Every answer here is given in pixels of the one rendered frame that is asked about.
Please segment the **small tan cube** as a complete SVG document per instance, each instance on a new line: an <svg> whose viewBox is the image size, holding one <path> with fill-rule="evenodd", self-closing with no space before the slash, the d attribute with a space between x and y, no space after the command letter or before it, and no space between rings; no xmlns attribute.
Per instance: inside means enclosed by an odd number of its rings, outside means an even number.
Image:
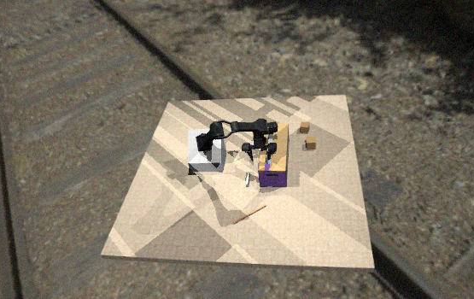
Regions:
<svg viewBox="0 0 474 299"><path fill-rule="evenodd" d="M306 137L307 150L316 150L316 137Z"/></svg>

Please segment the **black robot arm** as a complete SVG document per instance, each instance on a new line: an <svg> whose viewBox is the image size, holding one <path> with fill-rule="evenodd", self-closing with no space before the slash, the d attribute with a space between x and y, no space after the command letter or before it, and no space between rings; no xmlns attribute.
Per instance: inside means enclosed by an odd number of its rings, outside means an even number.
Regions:
<svg viewBox="0 0 474 299"><path fill-rule="evenodd" d="M222 122L231 125L231 132L225 136ZM210 150L213 146L213 140L228 138L235 132L253 132L255 137L261 137L273 132L278 132L276 121L269 122L265 119L258 119L254 122L237 122L227 120L217 120L210 124L210 131L196 136L198 151Z"/></svg>

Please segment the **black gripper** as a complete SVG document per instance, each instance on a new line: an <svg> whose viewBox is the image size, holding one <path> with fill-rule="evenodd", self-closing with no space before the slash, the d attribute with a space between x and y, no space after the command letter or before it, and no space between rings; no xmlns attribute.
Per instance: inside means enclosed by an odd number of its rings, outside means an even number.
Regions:
<svg viewBox="0 0 474 299"><path fill-rule="evenodd" d="M250 143L243 143L242 151L245 151L253 161L252 149L268 149L267 151L267 160L269 160L269 156L273 151L277 150L276 143L269 143L269 145L264 144L264 135L261 137L254 137L254 145L250 145Z"/></svg>

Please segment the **small brown cardboard box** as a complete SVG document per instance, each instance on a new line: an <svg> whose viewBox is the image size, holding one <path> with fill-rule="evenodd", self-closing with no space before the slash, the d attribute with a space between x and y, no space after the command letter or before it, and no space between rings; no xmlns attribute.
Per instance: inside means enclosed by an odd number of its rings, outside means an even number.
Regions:
<svg viewBox="0 0 474 299"><path fill-rule="evenodd" d="M310 122L301 122L300 131L301 133L308 133L310 128Z"/></svg>

